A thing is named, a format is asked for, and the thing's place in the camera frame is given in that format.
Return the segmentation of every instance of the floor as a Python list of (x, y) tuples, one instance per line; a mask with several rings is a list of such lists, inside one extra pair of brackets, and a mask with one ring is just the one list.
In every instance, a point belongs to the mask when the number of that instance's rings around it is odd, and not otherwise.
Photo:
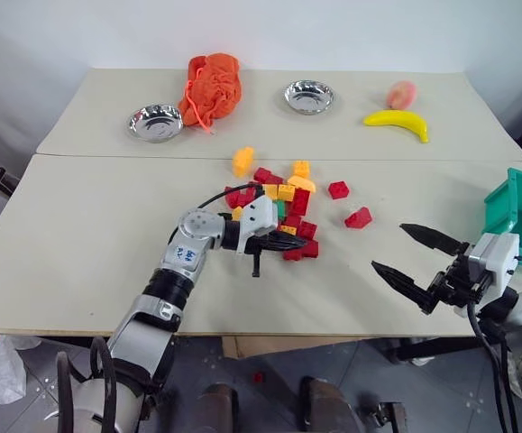
[[(296, 392), (307, 374), (339, 386), (352, 405), (371, 398), (403, 402), (410, 432), (500, 431), (490, 365), (481, 350), (441, 355), (416, 367), (391, 364), (379, 350), (384, 344), (371, 340), (234, 360), (223, 357), (220, 338), (183, 338), (162, 404), (141, 423), (140, 431), (182, 431), (198, 394), (214, 382), (238, 391), (241, 431), (295, 430)], [(29, 433), (35, 421), (56, 408), (55, 358), (61, 350), (80, 371), (89, 373), (88, 350), (81, 347), (44, 341), (20, 351), (27, 395), (0, 406), (0, 433)], [(264, 373), (264, 382), (253, 380), (257, 372)], [(522, 431), (522, 401), (516, 399), (516, 404)], [(375, 431), (391, 430), (385, 426)]]

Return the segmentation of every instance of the metal plate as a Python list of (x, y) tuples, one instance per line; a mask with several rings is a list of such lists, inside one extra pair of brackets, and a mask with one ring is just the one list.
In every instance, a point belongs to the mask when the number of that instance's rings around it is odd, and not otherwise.
[(333, 90), (326, 84), (310, 79), (290, 83), (285, 99), (291, 108), (302, 115), (316, 115), (325, 111), (334, 100)]
[(161, 143), (182, 131), (182, 116), (174, 106), (153, 104), (134, 113), (128, 121), (128, 130), (145, 142)]

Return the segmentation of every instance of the table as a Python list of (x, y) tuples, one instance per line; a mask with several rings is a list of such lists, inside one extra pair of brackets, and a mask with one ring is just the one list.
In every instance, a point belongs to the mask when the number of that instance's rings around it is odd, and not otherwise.
[[(522, 151), (463, 74), (243, 70), (243, 100), (216, 134), (190, 128), (166, 144), (144, 143), (126, 131), (136, 109), (182, 98), (186, 71), (91, 69), (38, 153), (75, 156), (230, 158), (244, 146), (257, 160), (522, 161)], [(335, 92), (330, 110), (298, 115), (282, 90), (291, 81), (317, 79)], [(430, 144), (396, 126), (364, 126), (384, 109), (389, 87), (410, 79), (412, 110), (428, 122)]]
[[(510, 163), (522, 170), (522, 162)], [(483, 199), (507, 176), (504, 161), (312, 161), (318, 186), (307, 220), (321, 255), (283, 262), (215, 251), (192, 292), (181, 333), (190, 335), (463, 336), (446, 306), (431, 316), (394, 292), (371, 260), (421, 287), (451, 258), (416, 243), (402, 222), (475, 240)], [(290, 161), (270, 161), (282, 175)], [(330, 181), (351, 196), (332, 201)], [(142, 292), (171, 229), (189, 208), (235, 184), (227, 160), (36, 155), (0, 217), (0, 332), (108, 335)], [(348, 230), (360, 206), (374, 221)], [(211, 209), (226, 209), (223, 202)], [(522, 290), (522, 268), (512, 287)]]

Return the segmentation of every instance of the yellow banana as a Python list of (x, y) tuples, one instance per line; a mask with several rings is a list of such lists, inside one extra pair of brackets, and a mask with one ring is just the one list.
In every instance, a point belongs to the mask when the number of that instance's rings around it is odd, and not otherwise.
[(368, 115), (363, 122), (368, 126), (383, 126), (385, 124), (401, 126), (417, 134), (421, 142), (429, 143), (425, 119), (411, 111), (382, 110)]

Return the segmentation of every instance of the white wall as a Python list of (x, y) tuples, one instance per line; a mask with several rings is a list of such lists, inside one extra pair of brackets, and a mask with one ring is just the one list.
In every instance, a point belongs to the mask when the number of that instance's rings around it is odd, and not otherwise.
[(0, 163), (23, 171), (88, 67), (215, 51), (245, 68), (464, 70), (522, 132), (522, 0), (0, 0)]

